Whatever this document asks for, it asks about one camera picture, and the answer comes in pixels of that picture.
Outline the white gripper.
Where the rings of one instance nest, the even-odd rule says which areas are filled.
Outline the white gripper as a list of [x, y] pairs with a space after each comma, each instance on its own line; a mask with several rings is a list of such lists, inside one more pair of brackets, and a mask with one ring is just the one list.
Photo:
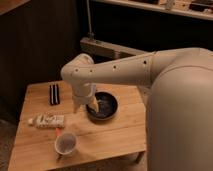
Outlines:
[[93, 83], [85, 83], [80, 85], [74, 85], [72, 87], [73, 100], [77, 103], [74, 104], [73, 113], [78, 112], [80, 105], [90, 104], [90, 107], [95, 111], [99, 110], [98, 100], [95, 97], [96, 85]]

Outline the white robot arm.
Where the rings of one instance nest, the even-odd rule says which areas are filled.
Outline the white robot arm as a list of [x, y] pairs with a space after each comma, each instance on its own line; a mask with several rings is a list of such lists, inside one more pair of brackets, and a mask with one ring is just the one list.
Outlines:
[[77, 104], [93, 101], [97, 83], [149, 88], [148, 171], [213, 171], [213, 51], [162, 50], [99, 64], [80, 54], [61, 77]]

